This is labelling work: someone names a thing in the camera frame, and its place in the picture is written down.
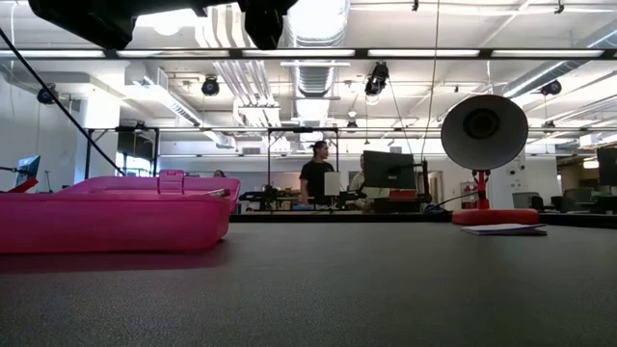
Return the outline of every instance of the hanging wire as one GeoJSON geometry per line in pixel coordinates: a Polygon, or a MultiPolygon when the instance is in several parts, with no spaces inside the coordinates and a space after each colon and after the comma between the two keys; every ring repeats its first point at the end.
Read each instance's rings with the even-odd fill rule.
{"type": "Polygon", "coordinates": [[[403,129],[403,136],[405,136],[405,142],[407,143],[407,148],[409,149],[409,153],[413,154],[412,145],[409,143],[409,138],[407,137],[407,130],[405,130],[405,124],[403,123],[403,117],[401,116],[401,112],[398,109],[398,102],[396,102],[396,95],[394,94],[394,87],[391,81],[389,83],[389,89],[392,91],[392,98],[394,99],[394,106],[396,107],[396,114],[398,115],[398,119],[401,122],[401,129],[403,129]]]}
{"type": "Polygon", "coordinates": [[[424,136],[422,139],[422,151],[420,152],[420,160],[424,160],[424,146],[426,145],[426,136],[428,135],[428,127],[431,124],[431,113],[433,112],[433,94],[435,93],[435,73],[437,71],[437,47],[440,38],[440,6],[441,0],[437,0],[437,20],[435,23],[435,56],[433,57],[433,78],[431,80],[431,94],[428,104],[428,120],[426,121],[426,128],[424,129],[424,136]]]}

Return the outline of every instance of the security camera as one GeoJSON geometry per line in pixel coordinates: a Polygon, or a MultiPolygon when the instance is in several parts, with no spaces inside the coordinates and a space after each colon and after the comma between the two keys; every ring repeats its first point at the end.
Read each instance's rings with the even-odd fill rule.
{"type": "Polygon", "coordinates": [[[214,96],[219,93],[219,82],[216,81],[217,77],[208,75],[205,77],[205,82],[201,86],[201,92],[206,96],[214,96]]]}
{"type": "MultiPolygon", "coordinates": [[[[58,92],[56,92],[56,85],[53,83],[47,83],[47,88],[58,97],[58,92]]],[[[39,93],[37,93],[37,100],[43,105],[53,105],[54,99],[51,95],[45,90],[41,89],[39,93]]]]}

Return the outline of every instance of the desk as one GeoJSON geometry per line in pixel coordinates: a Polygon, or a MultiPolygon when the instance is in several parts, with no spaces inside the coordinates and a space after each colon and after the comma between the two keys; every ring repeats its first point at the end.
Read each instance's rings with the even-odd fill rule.
{"type": "Polygon", "coordinates": [[[614,345],[617,230],[548,231],[232,224],[206,254],[2,256],[0,345],[614,345]]]}

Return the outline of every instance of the fluorescent light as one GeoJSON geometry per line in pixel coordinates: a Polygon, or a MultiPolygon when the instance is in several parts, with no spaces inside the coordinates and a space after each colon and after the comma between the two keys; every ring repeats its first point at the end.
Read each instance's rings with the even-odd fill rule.
{"type": "MultiPolygon", "coordinates": [[[[104,58],[101,50],[33,50],[20,49],[19,53],[25,58],[104,58]]],[[[0,50],[0,58],[13,57],[11,50],[0,50]]]]}
{"type": "Polygon", "coordinates": [[[161,132],[198,132],[201,131],[201,129],[197,128],[197,127],[192,127],[192,128],[160,128],[159,129],[161,132]]]}
{"type": "MultiPolygon", "coordinates": [[[[438,49],[438,57],[476,57],[478,49],[438,49]]],[[[369,49],[369,57],[433,57],[435,49],[369,49]]]]}
{"type": "Polygon", "coordinates": [[[354,49],[275,49],[269,51],[245,49],[245,57],[353,57],[354,49]]]}
{"type": "Polygon", "coordinates": [[[197,154],[161,154],[160,158],[195,158],[197,154]]]}
{"type": "Polygon", "coordinates": [[[177,34],[182,27],[195,26],[197,21],[198,17],[193,10],[183,9],[140,15],[135,22],[135,26],[154,28],[160,35],[171,36],[177,34]]]}
{"type": "Polygon", "coordinates": [[[226,58],[229,51],[225,49],[186,49],[186,50],[123,50],[118,51],[121,58],[201,58],[214,57],[226,58]]]}
{"type": "Polygon", "coordinates": [[[226,131],[226,132],[264,132],[268,131],[268,128],[259,128],[259,127],[247,127],[247,128],[224,128],[224,127],[213,127],[212,131],[226,131]]]}
{"type": "Polygon", "coordinates": [[[281,62],[281,67],[349,67],[347,62],[281,62]]]}
{"type": "Polygon", "coordinates": [[[492,57],[580,57],[590,58],[599,57],[604,51],[601,49],[497,49],[493,51],[492,57]]]}
{"type": "Polygon", "coordinates": [[[600,162],[598,160],[589,160],[582,162],[582,167],[585,169],[597,169],[600,167],[600,162]]]}

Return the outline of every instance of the black cable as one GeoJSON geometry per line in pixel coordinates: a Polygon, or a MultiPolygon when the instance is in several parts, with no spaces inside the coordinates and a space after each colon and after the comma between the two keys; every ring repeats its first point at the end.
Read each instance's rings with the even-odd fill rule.
{"type": "Polygon", "coordinates": [[[462,199],[462,198],[469,197],[469,196],[476,195],[476,194],[478,194],[478,192],[472,192],[472,193],[464,194],[464,195],[462,195],[460,197],[456,197],[456,198],[448,199],[446,201],[442,201],[442,202],[440,202],[440,203],[438,203],[436,205],[433,205],[433,206],[427,208],[426,210],[424,210],[424,213],[432,211],[432,210],[436,209],[437,207],[442,206],[445,203],[451,202],[452,200],[462,199]]]}
{"type": "Polygon", "coordinates": [[[26,69],[28,69],[28,71],[30,72],[30,74],[37,80],[37,82],[39,82],[40,86],[49,94],[49,96],[54,100],[54,102],[56,103],[56,105],[58,105],[58,107],[60,108],[60,110],[62,110],[62,112],[68,117],[68,119],[77,127],[77,130],[79,130],[80,133],[82,133],[82,135],[84,135],[84,137],[86,138],[86,140],[90,143],[90,145],[92,147],[94,147],[94,149],[96,149],[96,151],[103,157],[103,159],[105,159],[112,167],[114,167],[114,169],[116,169],[119,173],[121,173],[122,175],[125,175],[125,173],[116,165],[116,163],[109,157],[107,156],[107,154],[105,154],[103,152],[103,149],[101,149],[96,142],[90,137],[88,136],[88,133],[86,132],[86,130],[79,124],[79,122],[77,120],[75,120],[75,118],[67,111],[67,108],[65,108],[65,106],[60,102],[60,99],[58,98],[58,96],[56,96],[51,89],[49,89],[49,87],[47,86],[47,84],[45,82],[43,82],[43,80],[40,78],[40,76],[37,74],[37,72],[30,66],[30,64],[28,64],[28,62],[23,58],[23,56],[21,55],[21,53],[19,53],[19,51],[17,50],[17,48],[14,46],[14,44],[11,42],[11,40],[9,40],[9,37],[7,37],[7,34],[5,34],[4,30],[2,30],[2,28],[0,28],[0,37],[2,37],[2,40],[4,40],[4,42],[7,44],[7,46],[11,49],[11,51],[14,53],[14,55],[17,57],[17,59],[26,67],[26,69]]]}
{"type": "Polygon", "coordinates": [[[396,95],[394,94],[394,86],[392,85],[392,81],[389,81],[389,89],[392,91],[392,99],[394,99],[394,106],[396,106],[396,114],[398,115],[398,120],[401,122],[401,129],[403,130],[403,136],[405,136],[405,142],[407,143],[407,147],[409,148],[409,153],[414,154],[412,151],[412,145],[409,143],[409,138],[407,137],[407,131],[405,130],[405,123],[403,123],[403,117],[401,116],[401,112],[398,109],[398,103],[396,102],[396,95]]]}

